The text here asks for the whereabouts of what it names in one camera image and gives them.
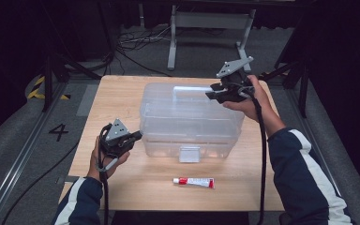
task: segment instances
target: gray floor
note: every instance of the gray floor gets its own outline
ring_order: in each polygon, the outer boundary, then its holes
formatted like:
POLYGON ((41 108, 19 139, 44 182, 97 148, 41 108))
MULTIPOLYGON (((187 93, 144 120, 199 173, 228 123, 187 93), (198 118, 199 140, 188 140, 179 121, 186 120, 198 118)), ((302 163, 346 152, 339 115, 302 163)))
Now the gray floor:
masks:
MULTIPOLYGON (((292 31, 262 29, 250 32, 247 54, 255 58, 251 64, 252 73, 260 74, 274 69, 273 65, 292 31)), ((141 50, 127 52, 127 56, 146 67, 176 77, 215 78, 225 61, 238 59, 234 43, 241 36, 237 31, 225 31, 216 36, 200 31, 182 33, 177 39, 174 71, 166 69, 169 53, 169 41, 166 39, 149 44, 141 50)), ((97 73, 102 74, 103 71, 104 69, 101 69, 97 73)), ((113 60, 108 73, 164 76, 139 67, 120 54, 113 60)), ((28 95, 37 78, 38 74, 24 90, 25 95, 28 95)), ((269 82, 280 116, 289 127, 302 130, 313 146, 320 150, 325 170, 328 168, 328 175, 334 179, 335 185, 348 203, 353 219, 360 224, 360 177, 312 85, 308 87, 307 119, 301 119, 294 108, 297 87, 294 90, 283 90, 280 82, 281 78, 269 82)), ((0 187, 4 182, 8 184, 7 189, 0 190, 0 193, 3 193, 0 195, 0 223, 20 194, 80 139, 97 87, 98 81, 92 81, 82 74, 74 74, 67 84, 55 84, 56 95, 71 95, 69 100, 57 99, 49 112, 41 113, 43 99, 28 99, 27 104, 0 127, 0 187), (61 137, 60 142, 57 141, 57 134, 49 133, 59 125, 65 125, 65 130, 68 131, 61 137), (16 161, 17 156, 27 150, 25 146, 29 147, 30 158, 16 161), (22 167, 15 172, 16 175, 10 177, 13 179, 11 183, 5 181, 7 174, 11 174, 10 168, 16 162, 22 167)), ((50 223, 74 152, 24 195, 6 224, 50 223)), ((267 212, 264 224, 278 224, 279 213, 267 212)), ((257 212, 250 213, 251 224, 255 224, 258 218, 257 212)))

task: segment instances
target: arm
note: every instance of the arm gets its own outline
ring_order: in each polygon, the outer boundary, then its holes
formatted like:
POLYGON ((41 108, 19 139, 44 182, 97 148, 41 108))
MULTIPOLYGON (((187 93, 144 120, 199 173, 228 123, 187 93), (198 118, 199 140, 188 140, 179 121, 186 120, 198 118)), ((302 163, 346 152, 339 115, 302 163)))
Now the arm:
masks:
MULTIPOLYGON (((84 178, 79 178, 60 202, 52 224, 99 224, 98 209, 100 199, 103 195, 102 184, 99 172, 96 168, 98 160, 98 137, 96 138, 95 149, 90 157, 89 171, 84 178)), ((116 168, 127 161, 130 153, 126 152, 118 161, 107 171, 107 176, 111 177, 116 168)), ((112 161, 111 158, 104 159, 104 166, 112 161)))
MULTIPOLYGON (((248 76, 255 87, 255 98, 262 106, 270 160, 275 173, 274 183, 295 224, 352 224, 345 214, 346 203, 311 157, 311 144, 299 131, 286 128, 273 111, 268 96, 255 76, 248 76)), ((224 102, 224 107, 243 112, 257 121, 253 102, 224 102)))

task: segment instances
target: white stripe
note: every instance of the white stripe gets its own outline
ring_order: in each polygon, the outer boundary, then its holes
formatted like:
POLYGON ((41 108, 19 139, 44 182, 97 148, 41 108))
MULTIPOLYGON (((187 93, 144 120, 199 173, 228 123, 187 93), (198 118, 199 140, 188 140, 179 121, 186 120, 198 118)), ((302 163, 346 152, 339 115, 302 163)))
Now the white stripe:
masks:
POLYGON ((344 202, 343 199, 339 198, 336 195, 335 189, 333 188, 329 179, 323 173, 320 165, 309 155, 309 151, 311 150, 311 143, 298 130, 292 129, 290 130, 290 132, 293 133, 302 144, 302 149, 300 150, 300 153, 305 160, 308 170, 311 173, 313 179, 315 180, 318 189, 328 201, 328 224, 351 224, 350 217, 344 214, 344 209, 347 207, 347 204, 344 202))
POLYGON ((68 202, 61 211, 61 213, 58 215, 57 220, 54 224, 69 224, 68 219, 74 211, 75 205, 77 204, 78 191, 83 181, 85 181, 85 179, 80 177, 77 182, 75 182, 75 184, 72 186, 72 189, 69 192, 68 202))

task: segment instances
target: dark background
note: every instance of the dark background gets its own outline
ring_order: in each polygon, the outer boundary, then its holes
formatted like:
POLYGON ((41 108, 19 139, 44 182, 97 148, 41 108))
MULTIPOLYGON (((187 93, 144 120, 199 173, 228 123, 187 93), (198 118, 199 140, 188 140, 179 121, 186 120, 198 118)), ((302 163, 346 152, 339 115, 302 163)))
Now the dark background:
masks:
MULTIPOLYGON (((46 59, 46 39, 74 61, 107 53, 101 24, 92 25, 99 22, 96 3, 74 4, 0 1, 0 125, 26 102, 24 89, 46 59)), ((360 1, 322 0, 317 6, 319 10, 307 13, 299 24, 300 14, 295 11, 260 10, 254 25, 286 28, 298 24, 280 62, 308 59, 310 79, 360 173, 360 1)), ((103 6, 104 16, 112 22, 109 31, 115 34, 121 23, 138 25, 136 7, 103 6)), ((148 6, 146 26, 167 23, 167 7, 148 6)))

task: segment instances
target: person's hand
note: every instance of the person's hand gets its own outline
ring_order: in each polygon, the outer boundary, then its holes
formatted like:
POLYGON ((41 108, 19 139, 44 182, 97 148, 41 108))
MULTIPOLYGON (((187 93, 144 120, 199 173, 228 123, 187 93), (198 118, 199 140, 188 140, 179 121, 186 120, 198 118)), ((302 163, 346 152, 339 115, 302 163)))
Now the person's hand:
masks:
MULTIPOLYGON (((259 101, 260 105, 262 106, 262 119, 264 121, 267 135, 271 136, 278 130, 285 128, 285 124, 274 112, 273 108, 271 107, 270 100, 268 99, 267 93, 265 93, 256 76, 249 75, 247 77, 255 88, 254 97, 259 101)), ((246 99, 241 102, 225 101, 222 105, 231 110, 241 111, 245 114, 245 116, 256 122, 259 122, 256 114, 256 108, 251 99, 246 99)))
MULTIPOLYGON (((96 137, 96 143, 95 143, 95 149, 92 151, 92 156, 90 157, 90 167, 89 172, 86 176, 93 177, 100 181, 100 174, 98 172, 98 169, 96 168, 96 165, 98 165, 98 147, 99 147, 99 137, 96 137)), ((113 173, 115 172, 116 168, 121 165, 122 163, 126 162, 128 160, 128 157, 130 156, 129 152, 126 152, 124 155, 122 155, 118 161, 113 164, 113 166, 107 171, 107 178, 110 178, 113 173)), ((110 162, 113 161, 110 157, 104 157, 104 154, 101 153, 101 159, 104 159, 103 165, 107 166, 110 162)))

